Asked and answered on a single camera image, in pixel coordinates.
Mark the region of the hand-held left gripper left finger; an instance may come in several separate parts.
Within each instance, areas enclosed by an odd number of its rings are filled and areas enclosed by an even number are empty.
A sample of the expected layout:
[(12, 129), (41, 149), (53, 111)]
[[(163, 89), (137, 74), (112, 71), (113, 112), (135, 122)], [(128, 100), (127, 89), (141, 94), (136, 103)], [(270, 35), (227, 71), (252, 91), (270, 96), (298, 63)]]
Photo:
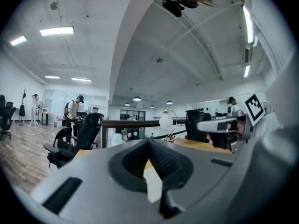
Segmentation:
[(78, 178), (82, 183), (60, 210), (60, 218), (76, 224), (160, 223), (158, 202), (150, 203), (147, 193), (124, 189), (108, 171), (110, 158), (135, 144), (134, 141), (76, 157), (52, 172), (30, 195), (44, 204), (68, 178)]

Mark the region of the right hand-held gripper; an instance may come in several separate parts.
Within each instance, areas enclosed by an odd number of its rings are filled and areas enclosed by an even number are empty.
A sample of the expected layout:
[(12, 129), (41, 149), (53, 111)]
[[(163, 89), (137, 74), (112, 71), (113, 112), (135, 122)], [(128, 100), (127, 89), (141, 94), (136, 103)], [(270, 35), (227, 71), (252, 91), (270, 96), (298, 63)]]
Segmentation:
[(228, 144), (231, 148), (228, 150), (235, 153), (237, 150), (238, 142), (248, 142), (251, 138), (251, 133), (254, 126), (265, 116), (265, 109), (259, 100), (259, 97), (253, 93), (248, 95), (241, 102), (235, 106), (228, 108), (227, 116), (223, 119), (202, 121), (197, 124), (197, 129), (209, 133), (211, 138), (212, 133), (220, 133), (221, 141), (224, 135), (228, 137), (228, 133), (237, 131), (238, 121), (245, 122), (244, 134), (242, 137), (237, 138), (236, 141), (229, 141)]

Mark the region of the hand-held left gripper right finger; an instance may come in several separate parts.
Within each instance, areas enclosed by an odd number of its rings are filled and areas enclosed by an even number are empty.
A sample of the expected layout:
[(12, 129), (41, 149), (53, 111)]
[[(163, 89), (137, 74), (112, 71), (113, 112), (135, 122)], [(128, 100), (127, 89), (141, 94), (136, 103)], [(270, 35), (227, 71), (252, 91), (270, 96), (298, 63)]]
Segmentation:
[(189, 180), (183, 187), (168, 191), (171, 206), (179, 208), (181, 212), (190, 209), (204, 198), (218, 184), (236, 159), (235, 154), (213, 148), (207, 143), (180, 145), (162, 140), (155, 141), (184, 155), (192, 162), (193, 172)]

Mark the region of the person's right forearm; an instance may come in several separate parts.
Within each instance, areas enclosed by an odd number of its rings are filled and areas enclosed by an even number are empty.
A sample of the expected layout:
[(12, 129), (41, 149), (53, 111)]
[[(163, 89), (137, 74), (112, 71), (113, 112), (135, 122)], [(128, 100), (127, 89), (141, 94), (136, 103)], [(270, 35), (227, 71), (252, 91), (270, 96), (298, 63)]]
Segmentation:
[(265, 115), (253, 128), (249, 142), (256, 143), (264, 135), (281, 127), (274, 112)]

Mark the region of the person's right hand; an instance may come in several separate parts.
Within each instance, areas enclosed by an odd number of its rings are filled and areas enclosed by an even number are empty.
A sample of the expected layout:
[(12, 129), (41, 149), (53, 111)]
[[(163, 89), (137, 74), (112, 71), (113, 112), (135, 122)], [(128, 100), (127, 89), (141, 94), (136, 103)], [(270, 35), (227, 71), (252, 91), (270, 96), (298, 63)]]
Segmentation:
[[(228, 137), (225, 138), (225, 139), (228, 139), (229, 141), (236, 141), (237, 138), (242, 137), (243, 134), (244, 134), (245, 122), (244, 121), (238, 121), (236, 128), (237, 128), (237, 131), (228, 133)], [(227, 149), (225, 147), (226, 141), (225, 140), (221, 141), (220, 133), (212, 133), (212, 136), (216, 138), (216, 143), (215, 144), (214, 144), (214, 141), (211, 138), (209, 133), (207, 133), (207, 136), (206, 136), (206, 138), (208, 140), (208, 143), (210, 145), (212, 145), (213, 147), (219, 147), (219, 148)]]

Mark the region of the black office chair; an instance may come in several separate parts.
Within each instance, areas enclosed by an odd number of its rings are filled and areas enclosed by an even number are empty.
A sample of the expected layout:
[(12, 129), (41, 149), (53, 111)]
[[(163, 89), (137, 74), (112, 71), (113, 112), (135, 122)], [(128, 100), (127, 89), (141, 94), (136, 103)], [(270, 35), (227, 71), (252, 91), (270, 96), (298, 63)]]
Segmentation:
[(9, 129), (12, 125), (12, 116), (15, 110), (13, 102), (7, 102), (5, 107), (0, 109), (0, 140), (3, 135), (7, 135), (11, 139)]
[(91, 150), (94, 140), (101, 128), (101, 122), (104, 115), (93, 112), (86, 115), (83, 120), (74, 119), (74, 125), (77, 129), (76, 149)]
[(198, 110), (188, 110), (186, 111), (186, 121), (185, 127), (187, 131), (186, 138), (188, 140), (198, 141), (208, 143), (207, 133), (199, 131), (197, 124), (202, 121), (211, 120), (211, 115), (209, 113), (201, 113)]
[(48, 151), (47, 159), (49, 161), (49, 167), (51, 164), (54, 164), (57, 168), (61, 168), (70, 162), (79, 151), (78, 144), (73, 146), (63, 140), (63, 138), (66, 138), (71, 132), (71, 127), (63, 128), (56, 134), (53, 144), (44, 144), (43, 147)]

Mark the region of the white globe gold desk lamp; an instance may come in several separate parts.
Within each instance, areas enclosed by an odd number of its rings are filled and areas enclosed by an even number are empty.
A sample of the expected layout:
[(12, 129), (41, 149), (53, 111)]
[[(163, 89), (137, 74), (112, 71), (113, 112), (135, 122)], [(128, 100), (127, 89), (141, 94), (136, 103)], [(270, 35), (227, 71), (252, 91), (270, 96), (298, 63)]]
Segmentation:
[[(171, 117), (170, 112), (174, 114), (175, 119)], [(159, 119), (159, 125), (164, 129), (171, 129), (170, 133), (164, 137), (164, 140), (173, 143), (174, 138), (172, 136), (178, 125), (176, 113), (172, 109), (165, 108), (161, 118)]]

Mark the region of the black metal railing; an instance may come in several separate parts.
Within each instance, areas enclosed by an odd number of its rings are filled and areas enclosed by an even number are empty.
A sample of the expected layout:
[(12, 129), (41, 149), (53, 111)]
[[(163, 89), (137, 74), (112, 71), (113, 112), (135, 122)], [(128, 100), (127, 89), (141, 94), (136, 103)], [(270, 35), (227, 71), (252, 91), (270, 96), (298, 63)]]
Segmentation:
[[(181, 125), (181, 124), (185, 124), (186, 119), (179, 119), (178, 121), (174, 121), (173, 120), (173, 125), (177, 124), (177, 125)], [(116, 129), (116, 128), (147, 128), (147, 127), (158, 127), (160, 126), (159, 121), (158, 120), (150, 120), (150, 121), (126, 121), (126, 120), (107, 120), (104, 119), (101, 121), (101, 147), (102, 148), (107, 148), (107, 139), (108, 139), (108, 129)], [(184, 133), (186, 132), (186, 130), (183, 131), (178, 131), (178, 132), (174, 132), (172, 133), (173, 135), (177, 135), (180, 133)], [(154, 139), (162, 139), (167, 137), (167, 134), (163, 134), (160, 136), (156, 136), (154, 137)], [(220, 142), (218, 143), (218, 146), (216, 146), (216, 138), (213, 138), (213, 144), (214, 147), (218, 147), (218, 148), (223, 148), (223, 149), (229, 149), (231, 148), (228, 144), (228, 140), (226, 139), (227, 137), (224, 135), (224, 139), (222, 141), (224, 141), (223, 144), (220, 145)]]

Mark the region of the white desk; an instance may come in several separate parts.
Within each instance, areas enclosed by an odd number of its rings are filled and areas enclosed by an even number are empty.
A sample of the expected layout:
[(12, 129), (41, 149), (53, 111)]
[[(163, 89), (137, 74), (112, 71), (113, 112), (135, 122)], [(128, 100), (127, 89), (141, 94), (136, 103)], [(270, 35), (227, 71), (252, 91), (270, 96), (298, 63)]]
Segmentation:
[(49, 124), (49, 117), (52, 115), (50, 112), (39, 112), (39, 120), (42, 126)]

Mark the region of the black coat rack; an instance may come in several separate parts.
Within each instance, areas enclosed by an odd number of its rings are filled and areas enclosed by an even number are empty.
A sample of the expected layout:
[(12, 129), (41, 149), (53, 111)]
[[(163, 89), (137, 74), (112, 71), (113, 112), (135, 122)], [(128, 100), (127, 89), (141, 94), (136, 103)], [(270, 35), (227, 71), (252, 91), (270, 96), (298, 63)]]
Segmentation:
[(26, 97), (26, 89), (23, 90), (22, 100), (21, 100), (21, 105), (20, 105), (20, 110), (19, 110), (19, 125), (20, 126), (24, 125), (24, 117), (25, 117), (24, 99), (25, 99), (25, 97)]

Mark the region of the group of ceiling strip lights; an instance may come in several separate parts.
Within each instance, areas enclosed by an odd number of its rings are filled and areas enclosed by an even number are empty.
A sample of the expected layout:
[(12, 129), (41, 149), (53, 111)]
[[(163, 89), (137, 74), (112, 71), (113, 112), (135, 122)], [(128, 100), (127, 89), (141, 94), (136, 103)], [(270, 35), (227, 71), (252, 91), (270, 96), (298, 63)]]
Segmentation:
[[(138, 76), (153, 68), (182, 66), (197, 80), (225, 80), (228, 68), (242, 64), (245, 31), (239, 3), (202, 7), (177, 18), (152, 4), (135, 29), (121, 62), (121, 70), (136, 69)], [(69, 26), (51, 21), (18, 19), (6, 32), (7, 45), (21, 63), (39, 79), (95, 82), (107, 79), (115, 54), (118, 28), (87, 15)]]

